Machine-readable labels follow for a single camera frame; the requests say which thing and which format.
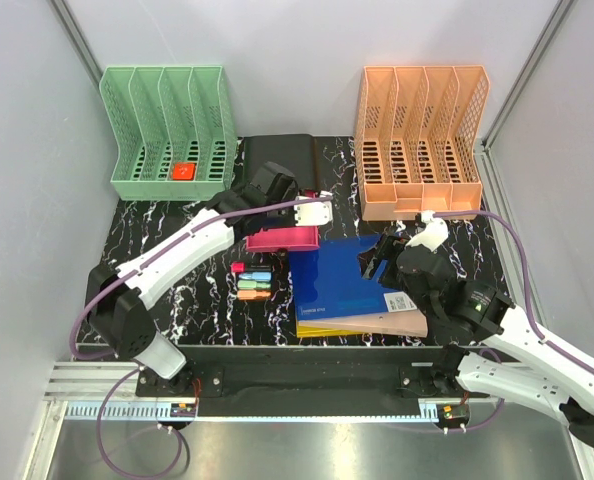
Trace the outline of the black drawer cabinet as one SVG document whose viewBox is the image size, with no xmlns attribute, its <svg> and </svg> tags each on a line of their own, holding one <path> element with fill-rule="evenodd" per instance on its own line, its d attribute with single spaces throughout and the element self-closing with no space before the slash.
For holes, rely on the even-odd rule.
<svg viewBox="0 0 594 480">
<path fill-rule="evenodd" d="M 320 190 L 316 140 L 309 134 L 259 135 L 243 142 L 243 178 L 250 180 L 267 162 L 289 170 L 303 191 Z"/>
</svg>

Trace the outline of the pink top drawer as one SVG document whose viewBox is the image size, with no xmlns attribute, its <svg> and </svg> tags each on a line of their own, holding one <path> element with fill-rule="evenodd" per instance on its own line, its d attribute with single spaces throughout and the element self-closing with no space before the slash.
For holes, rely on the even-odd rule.
<svg viewBox="0 0 594 480">
<path fill-rule="evenodd" d="M 265 230 L 246 238 L 246 250 L 253 253 L 312 251 L 319 248 L 317 226 Z"/>
</svg>

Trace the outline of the green highlighter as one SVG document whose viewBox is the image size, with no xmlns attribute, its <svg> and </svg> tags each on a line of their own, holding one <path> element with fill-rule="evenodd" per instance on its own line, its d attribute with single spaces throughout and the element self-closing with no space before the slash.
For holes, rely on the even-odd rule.
<svg viewBox="0 0 594 480">
<path fill-rule="evenodd" d="M 237 282 L 239 290 L 270 291 L 271 283 L 266 281 L 241 279 Z"/>
</svg>

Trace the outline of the orange highlighter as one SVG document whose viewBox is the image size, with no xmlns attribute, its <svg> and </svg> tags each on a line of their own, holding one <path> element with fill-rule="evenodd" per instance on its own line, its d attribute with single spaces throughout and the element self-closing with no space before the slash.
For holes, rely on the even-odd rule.
<svg viewBox="0 0 594 480">
<path fill-rule="evenodd" d="M 259 301 L 270 297 L 271 292 L 268 290 L 239 290 L 237 292 L 237 299 L 240 301 Z"/>
</svg>

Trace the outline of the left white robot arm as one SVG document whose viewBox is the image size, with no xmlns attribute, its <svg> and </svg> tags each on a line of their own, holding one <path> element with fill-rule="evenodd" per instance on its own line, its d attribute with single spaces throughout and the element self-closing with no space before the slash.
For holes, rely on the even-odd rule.
<svg viewBox="0 0 594 480">
<path fill-rule="evenodd" d="M 152 307 L 197 266 L 243 238 L 295 224 L 302 199 L 288 170 L 272 162 L 263 165 L 252 180 L 214 195 L 189 223 L 146 253 L 117 267 L 93 268 L 76 323 L 89 325 L 107 344 L 107 354 L 152 370 L 170 395 L 185 394 L 193 372 L 185 366 L 185 355 L 159 331 Z"/>
</svg>

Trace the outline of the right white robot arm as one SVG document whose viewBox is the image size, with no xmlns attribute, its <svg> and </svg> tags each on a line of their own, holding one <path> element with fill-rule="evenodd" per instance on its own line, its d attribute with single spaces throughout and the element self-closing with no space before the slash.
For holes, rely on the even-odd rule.
<svg viewBox="0 0 594 480">
<path fill-rule="evenodd" d="M 594 357 L 532 322 L 495 287 L 457 277 L 423 245 L 383 235 L 357 257 L 361 275 L 402 291 L 424 316 L 425 341 L 442 349 L 431 384 L 519 403 L 594 448 Z"/>
</svg>

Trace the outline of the black marble desk mat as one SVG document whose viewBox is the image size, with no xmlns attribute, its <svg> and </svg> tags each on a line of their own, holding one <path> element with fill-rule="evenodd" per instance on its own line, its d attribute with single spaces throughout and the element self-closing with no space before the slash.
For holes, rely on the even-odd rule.
<svg viewBox="0 0 594 480">
<path fill-rule="evenodd" d="M 362 221 L 356 185 L 354 145 L 349 137 L 319 137 L 315 141 L 320 186 L 335 197 L 331 223 L 320 231 L 323 240 L 388 232 L 414 232 L 412 222 Z M 154 247 L 188 223 L 201 206 L 197 202 L 119 201 L 101 260 L 119 265 Z M 440 254 L 460 277 L 482 280 L 504 293 L 510 291 L 492 223 L 478 216 L 452 221 Z M 234 262 L 269 264 L 272 296 L 262 301 L 237 298 Z M 417 346 L 419 340 L 381 334 L 300 338 L 294 313 L 287 258 L 251 254 L 239 243 L 211 258 L 171 287 L 152 309 L 159 330 L 178 345 L 234 346 Z"/>
</svg>

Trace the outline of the blue folder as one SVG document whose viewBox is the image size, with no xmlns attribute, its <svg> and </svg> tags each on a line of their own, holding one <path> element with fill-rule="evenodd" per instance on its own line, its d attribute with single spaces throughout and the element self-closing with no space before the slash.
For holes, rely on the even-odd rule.
<svg viewBox="0 0 594 480">
<path fill-rule="evenodd" d="M 317 250 L 291 252 L 288 259 L 297 320 L 415 311 L 405 293 L 362 277 L 358 256 L 379 239 L 373 234 L 324 240 Z"/>
</svg>

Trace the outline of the pink folder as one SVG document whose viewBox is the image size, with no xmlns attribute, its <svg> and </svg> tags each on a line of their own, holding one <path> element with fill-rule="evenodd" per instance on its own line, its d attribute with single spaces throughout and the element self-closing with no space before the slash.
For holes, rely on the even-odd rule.
<svg viewBox="0 0 594 480">
<path fill-rule="evenodd" d="M 320 323 L 327 328 L 363 333 L 421 337 L 428 333 L 426 318 L 416 309 L 338 317 Z"/>
</svg>

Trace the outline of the black pink-capped highlighter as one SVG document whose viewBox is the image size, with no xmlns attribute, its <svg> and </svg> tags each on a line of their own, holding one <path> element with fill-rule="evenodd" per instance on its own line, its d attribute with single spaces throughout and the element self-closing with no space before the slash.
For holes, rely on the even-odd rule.
<svg viewBox="0 0 594 480">
<path fill-rule="evenodd" d="M 241 273 L 244 273 L 244 272 L 253 272 L 253 271 L 264 271 L 264 272 L 272 273 L 272 267 L 267 264 L 233 262 L 230 266 L 230 271 L 236 275 L 240 275 Z"/>
</svg>

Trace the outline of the red square eraser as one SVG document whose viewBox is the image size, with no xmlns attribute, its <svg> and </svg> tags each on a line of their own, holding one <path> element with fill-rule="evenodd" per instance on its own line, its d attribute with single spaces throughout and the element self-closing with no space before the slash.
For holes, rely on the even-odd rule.
<svg viewBox="0 0 594 480">
<path fill-rule="evenodd" d="M 173 181 L 193 181 L 196 174 L 196 164 L 193 162 L 180 162 L 174 165 L 171 179 Z"/>
</svg>

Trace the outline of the blue highlighter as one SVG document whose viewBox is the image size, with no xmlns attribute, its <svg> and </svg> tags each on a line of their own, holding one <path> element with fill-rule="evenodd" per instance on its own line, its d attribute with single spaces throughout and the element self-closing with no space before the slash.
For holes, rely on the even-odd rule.
<svg viewBox="0 0 594 480">
<path fill-rule="evenodd" d="M 255 282 L 270 282 L 272 280 L 272 273 L 264 271 L 244 272 L 239 275 L 239 279 Z"/>
</svg>

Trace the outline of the yellow folder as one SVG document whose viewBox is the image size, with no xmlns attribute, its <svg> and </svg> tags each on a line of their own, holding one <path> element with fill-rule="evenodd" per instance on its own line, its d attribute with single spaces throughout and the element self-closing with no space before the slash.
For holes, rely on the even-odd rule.
<svg viewBox="0 0 594 480">
<path fill-rule="evenodd" d="M 363 332 L 335 329 L 335 328 L 323 328 L 305 325 L 302 322 L 296 323 L 296 336 L 298 338 L 315 338 L 315 337 L 331 337 L 331 336 L 353 336 L 363 335 Z"/>
</svg>

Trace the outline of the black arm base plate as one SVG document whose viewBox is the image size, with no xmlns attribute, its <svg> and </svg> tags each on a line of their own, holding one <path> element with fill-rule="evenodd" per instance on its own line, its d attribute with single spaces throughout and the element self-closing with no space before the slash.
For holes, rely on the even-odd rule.
<svg viewBox="0 0 594 480">
<path fill-rule="evenodd" d="M 376 391 L 404 398 L 439 397 L 440 391 L 422 384 L 393 364 L 213 364 L 186 368 L 173 380 L 157 377 L 151 370 L 138 375 L 139 397 L 189 397 L 225 399 L 242 391 Z"/>
</svg>

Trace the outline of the aluminium frame rail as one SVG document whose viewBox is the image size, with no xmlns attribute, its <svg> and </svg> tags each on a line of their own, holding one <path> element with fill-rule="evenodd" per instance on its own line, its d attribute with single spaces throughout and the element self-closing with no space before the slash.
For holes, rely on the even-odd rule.
<svg viewBox="0 0 594 480">
<path fill-rule="evenodd" d="M 428 384 L 440 391 L 439 397 L 458 398 L 464 393 L 474 397 L 498 396 L 511 401 L 520 399 L 540 400 L 553 399 L 564 402 L 569 398 L 580 399 L 588 389 L 594 387 L 594 380 L 586 379 L 582 373 L 575 370 L 554 368 L 550 371 L 535 371 L 517 363 L 496 364 L 491 360 L 484 359 L 476 354 L 465 356 L 456 365 L 443 366 L 438 362 L 411 362 L 402 358 L 394 360 L 367 361 L 296 361 L 281 360 L 278 362 L 270 358 L 264 358 L 259 362 L 245 361 L 203 361 L 200 363 L 213 364 L 308 364 L 308 363 L 358 363 L 358 364 L 393 364 L 411 373 L 415 379 L 422 384 Z M 145 372 L 137 370 L 132 365 L 120 364 L 85 364 L 72 363 L 58 365 L 54 368 L 47 392 L 54 396 L 70 396 L 72 398 L 95 398 L 107 393 L 113 385 L 119 387 L 121 397 L 127 398 L 136 394 L 138 375 Z M 350 394 L 374 395 L 399 398 L 396 394 L 383 392 L 360 392 L 351 390 L 349 392 L 340 390 L 331 391 L 283 391 L 271 392 L 268 389 L 253 389 L 242 391 L 232 397 L 225 399 L 206 398 L 210 400 L 226 400 L 242 398 L 252 400 L 254 397 L 294 397 L 313 396 L 324 397 L 343 396 Z"/>
</svg>

